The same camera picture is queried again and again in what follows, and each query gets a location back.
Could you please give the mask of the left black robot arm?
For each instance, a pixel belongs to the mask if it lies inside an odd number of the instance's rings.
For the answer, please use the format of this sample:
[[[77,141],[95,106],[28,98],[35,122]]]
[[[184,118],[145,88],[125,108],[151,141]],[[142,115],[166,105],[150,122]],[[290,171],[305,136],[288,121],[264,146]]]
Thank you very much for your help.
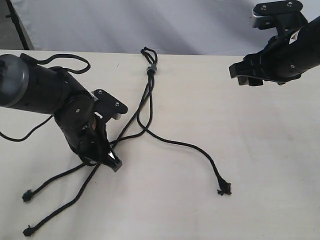
[[[126,114],[127,106],[103,89],[89,92],[73,77],[87,72],[90,65],[81,70],[45,67],[56,58],[86,62],[73,54],[55,54],[46,60],[25,53],[1,55],[1,107],[52,116],[84,164],[102,164],[116,172],[122,161],[108,141],[106,123]]]

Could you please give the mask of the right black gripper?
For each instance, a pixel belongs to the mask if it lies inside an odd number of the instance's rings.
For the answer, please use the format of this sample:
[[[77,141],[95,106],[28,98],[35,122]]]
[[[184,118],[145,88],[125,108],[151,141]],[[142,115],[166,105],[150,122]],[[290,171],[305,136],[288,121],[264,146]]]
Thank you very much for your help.
[[[242,61],[233,63],[229,67],[231,78],[237,78],[240,86],[259,87],[263,80],[257,79],[261,75],[260,62],[268,79],[266,81],[286,84],[299,79],[302,74],[296,72],[297,67],[290,63],[290,58],[283,54],[289,46],[290,35],[273,36],[264,47],[261,60],[259,54],[248,54]]]

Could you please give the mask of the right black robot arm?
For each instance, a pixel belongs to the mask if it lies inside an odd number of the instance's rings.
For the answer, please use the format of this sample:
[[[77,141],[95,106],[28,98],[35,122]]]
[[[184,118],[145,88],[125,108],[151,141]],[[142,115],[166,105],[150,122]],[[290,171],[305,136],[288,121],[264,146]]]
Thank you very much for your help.
[[[257,53],[246,55],[229,67],[230,77],[240,86],[284,85],[320,65],[320,18],[272,37]]]

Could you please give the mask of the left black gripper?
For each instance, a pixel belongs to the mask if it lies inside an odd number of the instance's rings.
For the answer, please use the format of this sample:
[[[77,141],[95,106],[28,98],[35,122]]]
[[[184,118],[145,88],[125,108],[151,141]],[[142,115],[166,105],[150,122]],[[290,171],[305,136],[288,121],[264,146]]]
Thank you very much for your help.
[[[99,117],[82,126],[75,145],[75,153],[87,166],[101,164],[108,166],[115,173],[122,167],[123,162],[114,153],[107,140],[107,133]]]

